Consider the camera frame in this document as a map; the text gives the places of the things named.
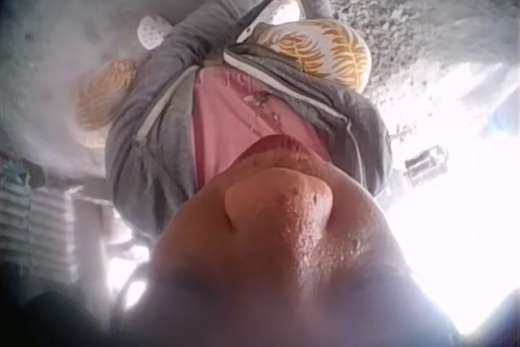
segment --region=nose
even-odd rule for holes
[[[232,186],[225,207],[238,234],[254,236],[255,241],[265,237],[258,243],[261,246],[279,238],[289,252],[308,252],[307,247],[318,242],[326,229],[332,190],[316,177],[270,168]]]
[[[249,288],[271,286],[288,297],[311,291],[312,265],[319,263],[332,211],[328,184],[298,171],[270,168],[234,184],[224,202]]]
[[[332,210],[332,190],[314,176],[270,168],[232,186],[226,192],[225,207],[239,230],[257,223],[304,224],[319,233],[326,227]]]

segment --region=white shoe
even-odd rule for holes
[[[147,15],[139,23],[137,38],[147,50],[152,50],[161,45],[164,38],[171,33],[171,26],[159,15]]]
[[[297,0],[273,0],[254,20],[254,22],[238,37],[236,42],[244,42],[253,33],[257,24],[286,24],[300,20],[300,6]]]

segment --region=lips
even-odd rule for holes
[[[307,148],[303,143],[296,138],[286,136],[284,134],[274,134],[271,136],[266,136],[252,144],[247,150],[245,150],[234,163],[241,162],[255,154],[261,154],[267,152],[269,150],[288,150],[293,152],[294,154],[303,154],[305,156],[314,158],[317,157],[315,153],[313,153],[309,148]]]

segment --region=bright light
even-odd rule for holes
[[[127,295],[124,301],[124,309],[129,309],[136,305],[139,298],[146,291],[147,283],[144,280],[136,280],[128,287]]]
[[[520,287],[519,144],[494,137],[450,149],[448,173],[389,213],[427,294],[464,334]]]
[[[126,283],[128,277],[137,267],[137,262],[122,258],[112,258],[108,261],[108,286],[112,293],[117,293]]]

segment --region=skin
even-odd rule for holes
[[[161,277],[181,271],[204,281],[229,327],[275,312],[287,326],[323,330],[315,325],[333,323],[338,291],[407,273],[373,197],[279,135],[252,145],[184,205],[153,264]]]

